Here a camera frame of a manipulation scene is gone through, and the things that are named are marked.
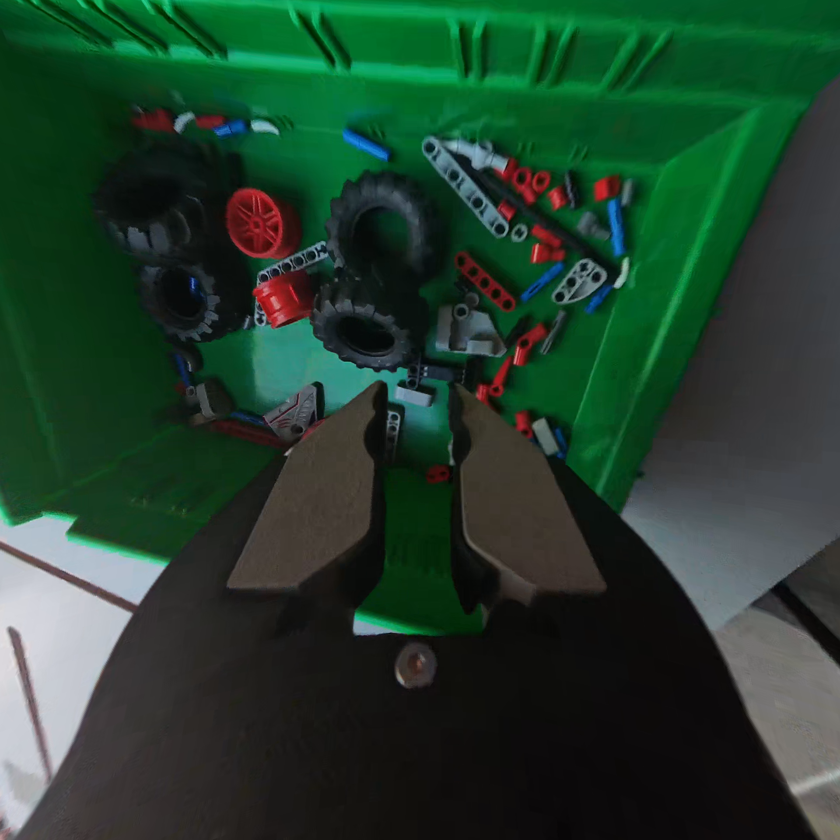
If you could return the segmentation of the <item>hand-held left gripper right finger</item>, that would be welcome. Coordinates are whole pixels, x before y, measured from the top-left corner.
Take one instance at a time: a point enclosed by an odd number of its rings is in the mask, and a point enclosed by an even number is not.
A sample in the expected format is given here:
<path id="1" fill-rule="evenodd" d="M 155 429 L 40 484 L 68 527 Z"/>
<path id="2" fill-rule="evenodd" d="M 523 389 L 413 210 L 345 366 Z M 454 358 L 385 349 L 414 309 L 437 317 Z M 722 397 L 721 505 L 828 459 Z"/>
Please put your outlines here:
<path id="1" fill-rule="evenodd" d="M 542 450 L 462 385 L 448 390 L 451 574 L 465 613 L 606 592 Z"/>

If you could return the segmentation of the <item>pile of small lego pieces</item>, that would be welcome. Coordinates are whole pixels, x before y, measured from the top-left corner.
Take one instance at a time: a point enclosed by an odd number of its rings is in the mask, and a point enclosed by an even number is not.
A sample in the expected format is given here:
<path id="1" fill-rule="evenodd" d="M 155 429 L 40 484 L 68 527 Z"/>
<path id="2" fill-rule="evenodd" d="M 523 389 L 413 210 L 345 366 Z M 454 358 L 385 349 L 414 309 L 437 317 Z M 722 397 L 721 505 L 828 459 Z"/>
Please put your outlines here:
<path id="1" fill-rule="evenodd" d="M 348 88 L 321 101 L 315 90 L 305 91 L 302 103 L 313 109 L 301 136 L 284 143 L 275 161 L 280 168 L 274 173 L 290 175 L 292 184 L 282 194 L 267 194 L 297 209 L 299 249 L 283 259 L 252 259 L 229 239 L 232 250 L 211 258 L 237 260 L 248 271 L 252 312 L 243 327 L 209 343 L 183 343 L 161 331 L 178 366 L 181 401 L 166 414 L 177 431 L 156 439 L 147 463 L 166 463 L 183 481 L 196 474 L 194 482 L 233 487 L 268 458 L 269 447 L 287 450 L 320 422 L 321 385 L 297 375 L 296 364 L 309 374 L 325 363 L 328 396 L 339 404 L 350 399 L 351 367 L 389 374 L 342 362 L 314 337 L 310 319 L 271 328 L 253 296 L 266 269 L 306 270 L 314 298 L 325 280 L 344 275 L 329 257 L 325 224 L 344 182 L 363 172 L 416 180 L 434 200 L 446 234 L 439 272 L 420 287 L 389 269 L 348 273 L 398 280 L 416 288 L 429 306 L 425 342 L 408 366 L 392 372 L 405 373 L 395 389 L 399 403 L 430 406 L 435 390 L 428 383 L 455 383 L 492 404 L 504 393 L 512 366 L 525 365 L 539 343 L 548 352 L 565 308 L 584 298 L 598 302 L 612 287 L 617 267 L 534 204 L 550 175 L 539 171 L 532 185 L 529 171 L 494 151 L 487 129 L 513 126 L 497 98 L 476 110 L 436 90 L 414 98 L 393 85 L 374 90 L 390 98 L 365 98 L 363 92 Z M 146 138 L 136 148 L 184 140 L 237 153 L 224 149 L 221 137 L 283 134 L 272 122 L 230 121 L 219 114 L 143 111 L 134 121 L 147 118 L 161 118 L 168 134 Z"/>

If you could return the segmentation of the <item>green plastic bin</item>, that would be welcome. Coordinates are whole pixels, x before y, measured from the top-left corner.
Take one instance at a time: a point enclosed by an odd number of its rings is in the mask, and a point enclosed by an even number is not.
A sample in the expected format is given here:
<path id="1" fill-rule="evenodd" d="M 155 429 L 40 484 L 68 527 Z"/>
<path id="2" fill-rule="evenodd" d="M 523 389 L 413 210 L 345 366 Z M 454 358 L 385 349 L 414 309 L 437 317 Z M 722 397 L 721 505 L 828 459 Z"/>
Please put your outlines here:
<path id="1" fill-rule="evenodd" d="M 496 150 L 623 212 L 627 292 L 575 317 L 497 400 L 571 435 L 576 473 L 627 499 L 796 124 L 838 77 L 838 2 L 2 2 L 2 522 L 70 522 L 81 543 L 166 562 L 234 486 L 147 463 L 177 431 L 177 371 L 137 264 L 91 196 L 161 118 L 219 114 L 283 134 L 221 137 L 245 182 L 276 175 L 316 100 L 393 85 L 465 109 L 497 98 Z"/>

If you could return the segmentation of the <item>black lego tire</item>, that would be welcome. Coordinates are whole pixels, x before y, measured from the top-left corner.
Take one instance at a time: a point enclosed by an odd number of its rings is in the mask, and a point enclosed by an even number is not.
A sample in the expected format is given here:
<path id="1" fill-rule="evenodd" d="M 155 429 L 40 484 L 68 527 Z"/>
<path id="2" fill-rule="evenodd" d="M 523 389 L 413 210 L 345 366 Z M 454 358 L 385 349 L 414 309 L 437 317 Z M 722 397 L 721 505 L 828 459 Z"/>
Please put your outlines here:
<path id="1" fill-rule="evenodd" d="M 314 337 L 342 362 L 394 372 L 425 342 L 429 306 L 416 288 L 388 276 L 344 274 L 320 285 L 310 322 Z"/>
<path id="2" fill-rule="evenodd" d="M 439 272 L 446 234 L 434 200 L 413 178 L 364 171 L 329 205 L 326 243 L 341 274 L 392 270 L 420 287 Z"/>
<path id="3" fill-rule="evenodd" d="M 251 280 L 237 260 L 141 264 L 140 303 L 161 331 L 183 343 L 209 343 L 240 330 L 251 305 Z"/>
<path id="4" fill-rule="evenodd" d="M 232 250 L 225 208 L 243 184 L 237 153 L 210 143 L 148 142 L 110 167 L 91 202 L 129 256 L 152 265 L 200 263 Z"/>

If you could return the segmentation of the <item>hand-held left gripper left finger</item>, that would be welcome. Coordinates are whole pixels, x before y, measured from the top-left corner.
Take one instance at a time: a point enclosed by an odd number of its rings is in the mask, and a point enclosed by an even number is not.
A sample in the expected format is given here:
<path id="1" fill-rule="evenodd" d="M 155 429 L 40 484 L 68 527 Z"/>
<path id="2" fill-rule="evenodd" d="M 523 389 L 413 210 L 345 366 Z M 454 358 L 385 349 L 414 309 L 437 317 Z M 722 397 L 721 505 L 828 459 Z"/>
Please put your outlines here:
<path id="1" fill-rule="evenodd" d="M 287 457 L 227 579 L 231 592 L 299 595 L 351 612 L 385 559 L 387 387 L 374 381 Z"/>

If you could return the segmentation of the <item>red lego wheel rim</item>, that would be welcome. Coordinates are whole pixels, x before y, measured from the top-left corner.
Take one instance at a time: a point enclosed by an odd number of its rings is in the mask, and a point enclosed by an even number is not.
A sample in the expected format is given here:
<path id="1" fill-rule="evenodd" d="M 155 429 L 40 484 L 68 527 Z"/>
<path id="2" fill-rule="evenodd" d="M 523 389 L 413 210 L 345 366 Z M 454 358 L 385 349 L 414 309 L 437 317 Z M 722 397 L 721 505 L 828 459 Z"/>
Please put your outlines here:
<path id="1" fill-rule="evenodd" d="M 234 246 L 252 259 L 283 259 L 302 244 L 297 209 L 254 187 L 241 187 L 232 193 L 224 220 Z"/>
<path id="2" fill-rule="evenodd" d="M 273 269 L 261 271 L 253 296 L 273 329 L 307 320 L 312 313 L 314 292 L 304 269 L 285 274 Z"/>

